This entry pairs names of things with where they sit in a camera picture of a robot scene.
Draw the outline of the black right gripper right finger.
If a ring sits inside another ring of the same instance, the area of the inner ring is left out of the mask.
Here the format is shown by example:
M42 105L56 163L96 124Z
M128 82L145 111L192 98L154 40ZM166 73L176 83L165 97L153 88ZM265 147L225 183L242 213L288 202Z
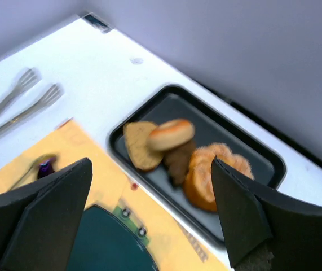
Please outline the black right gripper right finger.
M234 270L322 270L322 206L211 164L218 216Z

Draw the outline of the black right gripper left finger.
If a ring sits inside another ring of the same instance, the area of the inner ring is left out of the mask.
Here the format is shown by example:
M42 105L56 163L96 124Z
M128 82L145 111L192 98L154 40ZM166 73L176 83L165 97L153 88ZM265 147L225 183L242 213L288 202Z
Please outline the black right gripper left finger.
M83 158L0 194L0 270L65 270L91 181Z

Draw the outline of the orange swirl bread loaf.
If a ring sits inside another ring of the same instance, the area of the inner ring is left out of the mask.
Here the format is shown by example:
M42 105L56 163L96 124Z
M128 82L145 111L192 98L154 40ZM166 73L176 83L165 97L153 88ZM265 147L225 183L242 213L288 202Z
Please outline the orange swirl bread loaf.
M207 212L217 211L211 180L211 163L214 158L254 179L248 160L240 154L234 154L225 143L215 142L195 149L189 161L183 191L192 205Z

